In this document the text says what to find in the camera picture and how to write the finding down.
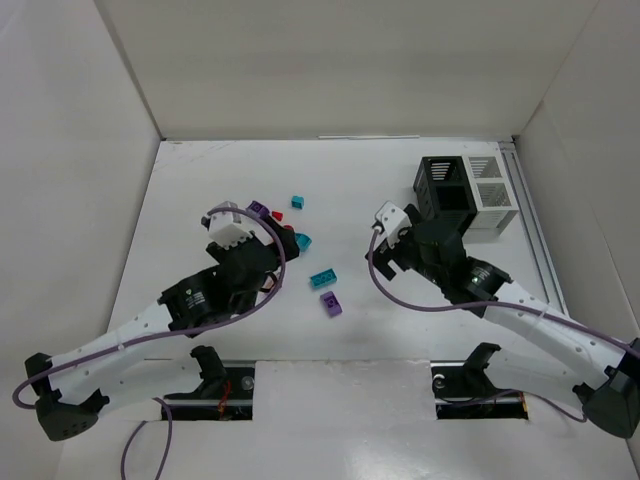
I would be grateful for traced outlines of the teal curved lego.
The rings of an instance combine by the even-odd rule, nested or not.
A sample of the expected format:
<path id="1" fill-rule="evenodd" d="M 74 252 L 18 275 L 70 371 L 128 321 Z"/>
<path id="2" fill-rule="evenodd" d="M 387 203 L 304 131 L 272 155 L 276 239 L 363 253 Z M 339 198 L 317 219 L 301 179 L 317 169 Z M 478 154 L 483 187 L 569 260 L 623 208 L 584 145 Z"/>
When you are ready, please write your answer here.
<path id="1" fill-rule="evenodd" d="M 312 239 L 304 233 L 296 233 L 295 240 L 301 253 L 306 252 L 312 243 Z"/>

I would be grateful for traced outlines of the small teal lego cube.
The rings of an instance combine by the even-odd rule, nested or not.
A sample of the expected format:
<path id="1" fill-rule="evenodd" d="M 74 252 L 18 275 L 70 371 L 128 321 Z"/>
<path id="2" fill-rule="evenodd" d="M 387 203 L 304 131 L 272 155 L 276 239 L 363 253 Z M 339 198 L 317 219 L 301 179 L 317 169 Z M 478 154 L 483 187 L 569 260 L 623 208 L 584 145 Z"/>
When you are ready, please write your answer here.
<path id="1" fill-rule="evenodd" d="M 293 196 L 291 198 L 291 207 L 297 210 L 304 208 L 304 198 L 301 196 Z"/>

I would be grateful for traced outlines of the teal long lego brick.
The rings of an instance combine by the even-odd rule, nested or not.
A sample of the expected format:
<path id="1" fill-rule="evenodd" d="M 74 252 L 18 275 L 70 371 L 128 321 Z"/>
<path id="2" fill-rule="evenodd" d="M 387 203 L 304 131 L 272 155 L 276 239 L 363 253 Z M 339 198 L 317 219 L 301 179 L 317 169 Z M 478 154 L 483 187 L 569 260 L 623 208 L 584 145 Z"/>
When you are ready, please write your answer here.
<path id="1" fill-rule="evenodd" d="M 337 282 L 333 269 L 327 269 L 310 277 L 310 285 L 314 290 L 325 288 Z"/>

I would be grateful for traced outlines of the purple sloped lego brick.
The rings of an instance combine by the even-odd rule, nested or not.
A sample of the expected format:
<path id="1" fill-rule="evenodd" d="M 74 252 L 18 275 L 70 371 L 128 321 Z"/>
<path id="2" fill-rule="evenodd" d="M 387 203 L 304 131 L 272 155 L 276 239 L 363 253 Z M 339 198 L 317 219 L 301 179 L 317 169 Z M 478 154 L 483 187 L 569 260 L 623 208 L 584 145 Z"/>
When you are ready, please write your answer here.
<path id="1" fill-rule="evenodd" d="M 320 300 L 330 318 L 334 318 L 343 313 L 342 306 L 332 291 L 322 294 Z"/>

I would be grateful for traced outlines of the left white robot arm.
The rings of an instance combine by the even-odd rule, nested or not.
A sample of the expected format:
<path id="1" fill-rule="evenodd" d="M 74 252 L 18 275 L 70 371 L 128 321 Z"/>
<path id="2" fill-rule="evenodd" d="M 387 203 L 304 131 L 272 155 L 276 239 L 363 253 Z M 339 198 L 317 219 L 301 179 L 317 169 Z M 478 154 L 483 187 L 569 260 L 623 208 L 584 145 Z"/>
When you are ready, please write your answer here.
<path id="1" fill-rule="evenodd" d="M 215 265 L 179 281 L 131 321 L 66 354 L 36 353 L 25 362 L 34 409 L 49 440 L 71 439 L 106 414 L 148 398 L 211 399 L 229 385 L 216 350 L 196 345 L 171 358 L 184 339 L 251 315 L 271 297 L 265 283 L 300 249 L 291 228 L 268 218 L 276 241 L 264 244 L 237 224 L 234 240 L 208 247 Z"/>

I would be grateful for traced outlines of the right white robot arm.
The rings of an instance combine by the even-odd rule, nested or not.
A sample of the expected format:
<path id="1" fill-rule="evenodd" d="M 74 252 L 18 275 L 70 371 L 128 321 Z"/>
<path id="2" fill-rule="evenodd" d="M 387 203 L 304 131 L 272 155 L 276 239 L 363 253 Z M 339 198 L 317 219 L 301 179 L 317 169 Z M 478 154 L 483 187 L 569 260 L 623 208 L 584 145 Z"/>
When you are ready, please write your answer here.
<path id="1" fill-rule="evenodd" d="M 417 306 L 386 288 L 392 302 L 424 313 L 464 310 L 503 327 L 547 354 L 523 356 L 495 343 L 479 344 L 463 361 L 432 379 L 435 395 L 460 407 L 515 391 L 559 402 L 618 438 L 639 426 L 639 342 L 625 343 L 562 314 L 498 267 L 466 253 L 458 231 L 424 220 L 413 205 L 386 202 L 375 214 L 365 256 L 373 283 L 411 270 L 431 282 L 447 303 Z"/>

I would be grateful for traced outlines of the black two-cell container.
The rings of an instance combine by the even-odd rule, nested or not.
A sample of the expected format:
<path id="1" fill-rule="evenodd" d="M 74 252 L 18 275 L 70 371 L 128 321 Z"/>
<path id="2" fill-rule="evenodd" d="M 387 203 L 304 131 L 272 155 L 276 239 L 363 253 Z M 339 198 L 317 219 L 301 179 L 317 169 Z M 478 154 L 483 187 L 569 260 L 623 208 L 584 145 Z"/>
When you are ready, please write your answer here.
<path id="1" fill-rule="evenodd" d="M 426 156 L 413 183 L 418 209 L 425 219 L 440 219 L 463 236 L 477 208 L 460 156 Z"/>

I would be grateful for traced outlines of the white two-cell container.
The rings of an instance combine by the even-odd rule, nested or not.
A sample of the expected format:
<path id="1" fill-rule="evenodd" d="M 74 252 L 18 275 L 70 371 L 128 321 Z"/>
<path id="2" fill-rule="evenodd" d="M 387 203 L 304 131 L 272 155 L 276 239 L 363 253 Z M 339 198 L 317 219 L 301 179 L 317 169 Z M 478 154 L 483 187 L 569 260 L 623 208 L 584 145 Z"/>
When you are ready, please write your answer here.
<path id="1" fill-rule="evenodd" d="M 464 240 L 494 241 L 519 212 L 504 161 L 501 156 L 464 156 L 463 163 L 477 210 Z"/>

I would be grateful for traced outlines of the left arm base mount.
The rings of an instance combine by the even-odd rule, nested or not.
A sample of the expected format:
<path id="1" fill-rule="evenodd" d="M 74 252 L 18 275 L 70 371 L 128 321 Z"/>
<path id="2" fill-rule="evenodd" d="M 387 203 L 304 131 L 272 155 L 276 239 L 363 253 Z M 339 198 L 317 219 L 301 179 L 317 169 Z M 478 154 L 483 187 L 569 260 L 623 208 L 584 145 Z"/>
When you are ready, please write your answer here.
<path id="1" fill-rule="evenodd" d="M 250 421 L 253 418 L 256 364 L 222 361 L 212 347 L 198 346 L 191 357 L 201 369 L 190 392 L 172 393 L 163 401 L 174 421 Z"/>

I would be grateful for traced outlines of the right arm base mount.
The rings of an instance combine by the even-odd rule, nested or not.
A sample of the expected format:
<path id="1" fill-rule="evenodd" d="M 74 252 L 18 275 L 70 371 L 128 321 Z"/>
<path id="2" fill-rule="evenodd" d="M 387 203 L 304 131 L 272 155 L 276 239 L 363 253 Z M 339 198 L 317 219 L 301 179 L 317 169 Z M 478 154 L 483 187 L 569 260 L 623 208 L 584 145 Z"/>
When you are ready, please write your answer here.
<path id="1" fill-rule="evenodd" d="M 465 360 L 431 364 L 432 391 L 438 420 L 528 420 L 521 392 L 498 389 L 485 370 L 501 348 L 481 343 Z"/>

